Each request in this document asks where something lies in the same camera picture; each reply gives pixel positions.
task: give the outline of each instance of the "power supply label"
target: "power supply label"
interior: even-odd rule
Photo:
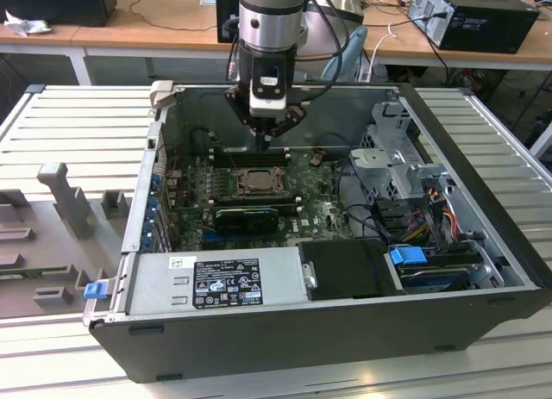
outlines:
[[[195,263],[192,304],[196,309],[262,304],[259,259]]]

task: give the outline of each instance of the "paper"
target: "paper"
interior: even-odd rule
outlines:
[[[48,24],[42,20],[23,20],[22,18],[11,15],[8,10],[6,10],[6,18],[8,20],[3,22],[3,25],[12,33],[22,35],[23,37],[27,37],[28,34],[47,33],[48,31],[52,31],[52,29],[48,27]]]

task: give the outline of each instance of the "motherboard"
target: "motherboard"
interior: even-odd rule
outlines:
[[[168,178],[173,249],[353,238],[337,201],[336,175],[336,161],[312,149],[192,158]]]

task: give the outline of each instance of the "computer tower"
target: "computer tower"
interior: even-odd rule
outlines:
[[[516,53],[539,10],[522,0],[412,0],[408,16],[441,50]]]
[[[0,0],[0,13],[3,20],[8,10],[25,20],[103,27],[116,6],[117,0]]]
[[[231,43],[235,32],[224,30],[223,24],[240,13],[240,0],[216,0],[216,39],[219,43]]]

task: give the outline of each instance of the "wooden table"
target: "wooden table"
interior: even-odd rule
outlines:
[[[23,38],[0,28],[0,52],[64,54],[72,62],[80,84],[92,84],[87,56],[226,59],[229,45],[216,42],[214,6],[200,0],[118,0],[107,27],[53,26],[50,34]],[[394,0],[382,0],[395,3]],[[135,13],[130,10],[131,4]],[[394,8],[370,7],[365,24],[401,22],[406,17]],[[205,31],[170,28],[206,29]],[[393,29],[397,39],[386,39],[377,62],[395,65],[441,66],[423,34],[413,24]],[[372,53],[386,28],[369,28],[365,48]],[[537,21],[517,54],[440,52],[450,67],[506,70],[550,70],[552,68],[552,20]]]

